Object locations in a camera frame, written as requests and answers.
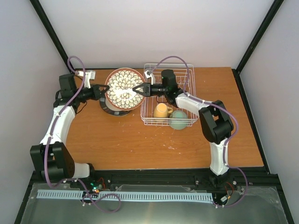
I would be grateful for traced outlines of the black rimmed plate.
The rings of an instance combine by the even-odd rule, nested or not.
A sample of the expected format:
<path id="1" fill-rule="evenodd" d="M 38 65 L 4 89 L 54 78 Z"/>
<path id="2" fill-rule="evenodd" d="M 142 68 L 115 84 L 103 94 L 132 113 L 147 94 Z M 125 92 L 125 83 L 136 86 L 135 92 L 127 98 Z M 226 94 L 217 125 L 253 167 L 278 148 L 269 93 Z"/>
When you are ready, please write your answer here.
<path id="1" fill-rule="evenodd" d="M 99 104 L 104 112 L 113 116 L 125 116 L 132 112 L 116 108 L 106 98 L 100 98 Z"/>

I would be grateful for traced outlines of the floral patterned plate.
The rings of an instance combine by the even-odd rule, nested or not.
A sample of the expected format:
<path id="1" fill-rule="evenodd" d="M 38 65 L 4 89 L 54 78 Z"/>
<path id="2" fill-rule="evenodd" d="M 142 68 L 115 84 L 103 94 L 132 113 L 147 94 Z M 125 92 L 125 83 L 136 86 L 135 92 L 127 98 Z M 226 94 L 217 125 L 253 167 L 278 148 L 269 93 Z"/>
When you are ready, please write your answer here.
<path id="1" fill-rule="evenodd" d="M 144 96 L 133 91 L 133 88 L 145 83 L 140 72 L 132 68 L 120 68 L 112 71 L 106 78 L 105 84 L 109 86 L 105 97 L 115 108 L 130 111 L 139 107 Z"/>

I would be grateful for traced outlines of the yellow mug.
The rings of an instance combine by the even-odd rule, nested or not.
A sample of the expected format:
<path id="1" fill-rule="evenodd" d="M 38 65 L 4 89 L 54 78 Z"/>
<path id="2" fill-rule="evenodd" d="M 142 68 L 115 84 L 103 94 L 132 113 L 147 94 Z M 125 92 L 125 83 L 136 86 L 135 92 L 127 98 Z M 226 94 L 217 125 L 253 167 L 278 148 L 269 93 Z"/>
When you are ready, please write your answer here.
<path id="1" fill-rule="evenodd" d="M 171 113 L 173 113 L 173 109 L 167 106 L 165 103 L 159 103 L 153 112 L 154 118 L 167 118 Z"/>

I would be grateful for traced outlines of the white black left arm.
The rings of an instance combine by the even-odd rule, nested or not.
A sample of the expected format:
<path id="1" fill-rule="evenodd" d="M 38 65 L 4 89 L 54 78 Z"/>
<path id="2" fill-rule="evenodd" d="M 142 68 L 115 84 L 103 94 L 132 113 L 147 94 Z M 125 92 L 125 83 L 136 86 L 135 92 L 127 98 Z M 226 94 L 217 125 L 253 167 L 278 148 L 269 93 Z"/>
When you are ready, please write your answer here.
<path id="1" fill-rule="evenodd" d="M 37 178 L 44 181 L 81 178 L 87 188 L 96 185 L 97 176 L 90 163 L 76 163 L 65 144 L 67 135 L 78 113 L 81 103 L 88 100 L 99 100 L 109 89 L 107 85 L 91 84 L 95 79 L 95 71 L 79 71 L 78 76 L 83 82 L 76 86 L 74 75 L 66 74 L 59 77 L 60 90 L 56 92 L 53 104 L 53 117 L 46 135 L 38 145 L 32 146 L 30 156 Z"/>

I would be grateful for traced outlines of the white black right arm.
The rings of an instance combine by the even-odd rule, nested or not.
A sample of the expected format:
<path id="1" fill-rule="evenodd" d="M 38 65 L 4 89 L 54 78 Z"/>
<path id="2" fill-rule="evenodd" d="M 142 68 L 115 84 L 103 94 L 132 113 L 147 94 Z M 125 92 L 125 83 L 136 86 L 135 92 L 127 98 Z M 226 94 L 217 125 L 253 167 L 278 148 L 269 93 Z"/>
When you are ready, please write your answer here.
<path id="1" fill-rule="evenodd" d="M 205 101 L 181 89 L 173 70 L 163 70 L 161 76 L 160 84 L 142 83 L 133 87 L 133 91 L 144 97 L 164 96 L 170 105 L 199 116 L 202 133 L 211 149 L 210 171 L 205 181 L 214 188 L 220 187 L 228 179 L 227 147 L 234 129 L 231 114 L 222 101 Z"/>

